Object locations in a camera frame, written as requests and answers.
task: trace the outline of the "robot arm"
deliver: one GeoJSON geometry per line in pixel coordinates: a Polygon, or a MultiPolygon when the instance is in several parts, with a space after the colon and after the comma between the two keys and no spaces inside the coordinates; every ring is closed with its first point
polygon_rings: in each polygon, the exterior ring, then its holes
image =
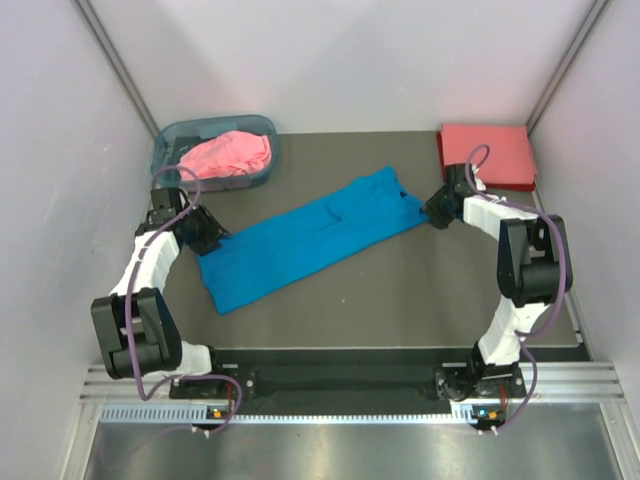
{"type": "Polygon", "coordinates": [[[213,370],[213,352],[204,345],[190,345],[178,329],[162,296],[171,264],[183,245],[205,255],[220,247],[228,232],[206,208],[196,206],[173,227],[162,232],[149,246],[148,239],[165,223],[188,207],[186,195],[178,188],[151,192],[152,207],[146,221],[136,231],[135,250],[122,279],[109,296],[94,300],[91,317],[108,374],[114,378],[133,377],[125,321],[127,286],[140,252],[145,255],[138,269],[132,297],[136,352],[143,375],[202,375],[213,370]]]}
{"type": "MultiPolygon", "coordinates": [[[[445,229],[457,218],[498,241],[500,303],[467,362],[468,381],[477,386],[483,381],[508,379],[517,370],[520,341],[516,332],[531,332],[536,320],[556,301],[559,255],[549,226],[541,218],[503,205],[498,197],[476,195],[465,179],[464,167],[446,168],[446,184],[423,210],[436,228],[445,229]]],[[[568,291],[573,278],[564,222],[558,216],[550,218],[564,244],[568,291]]]]}

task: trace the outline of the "metal floor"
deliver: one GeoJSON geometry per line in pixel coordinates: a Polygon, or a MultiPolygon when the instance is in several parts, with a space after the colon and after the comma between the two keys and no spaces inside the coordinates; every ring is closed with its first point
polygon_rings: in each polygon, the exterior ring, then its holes
{"type": "Polygon", "coordinates": [[[162,425],[100,424],[86,480],[540,478],[622,475],[598,405],[535,405],[498,437],[467,425],[234,425],[205,440],[173,432],[115,471],[162,425]]]}
{"type": "MultiPolygon", "coordinates": [[[[435,132],[283,135],[281,142],[281,163],[263,186],[203,196],[231,232],[386,165],[420,198],[442,185],[435,132]]],[[[508,196],[533,203],[530,194],[508,196]]],[[[422,225],[219,316],[184,249],[165,298],[185,340],[217,348],[466,347],[484,334],[498,304],[496,258],[496,242],[477,229],[422,225]]],[[[575,346],[566,308],[548,335],[530,343],[575,346]]]]}

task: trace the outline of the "blue cloth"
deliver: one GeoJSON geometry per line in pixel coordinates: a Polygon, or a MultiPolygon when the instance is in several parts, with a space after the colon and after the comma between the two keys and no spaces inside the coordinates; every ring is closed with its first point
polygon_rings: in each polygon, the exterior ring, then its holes
{"type": "Polygon", "coordinates": [[[427,220],[391,167],[221,240],[199,257],[220,314],[229,313],[427,220]]]}

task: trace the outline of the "pink cloth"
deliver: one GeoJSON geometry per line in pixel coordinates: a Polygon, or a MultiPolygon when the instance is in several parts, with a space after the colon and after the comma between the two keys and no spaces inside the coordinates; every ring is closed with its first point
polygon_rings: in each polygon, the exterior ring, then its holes
{"type": "MultiPolygon", "coordinates": [[[[180,159],[180,165],[193,170],[200,178],[233,177],[258,173],[271,162],[269,138],[232,131],[196,145],[180,159]]],[[[183,180],[191,175],[180,172],[183,180]]]]}
{"type": "MultiPolygon", "coordinates": [[[[491,154],[478,178],[488,186],[533,190],[538,171],[526,127],[445,123],[441,135],[443,166],[466,162],[475,146],[486,143],[491,154]]],[[[484,151],[478,153],[473,163],[483,155],[484,151]]]]}

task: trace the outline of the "white wall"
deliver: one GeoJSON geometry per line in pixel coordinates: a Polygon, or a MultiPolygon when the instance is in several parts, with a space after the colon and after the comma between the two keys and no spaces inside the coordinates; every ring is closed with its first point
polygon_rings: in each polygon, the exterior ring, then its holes
{"type": "Polygon", "coordinates": [[[71,2],[0,21],[0,478],[53,478],[98,356],[89,306],[132,251],[152,150],[71,2]]]}
{"type": "Polygon", "coordinates": [[[640,2],[616,0],[532,136],[592,347],[640,424],[640,2]]]}
{"type": "Polygon", "coordinates": [[[591,0],[92,0],[161,126],[525,123],[591,0]]]}

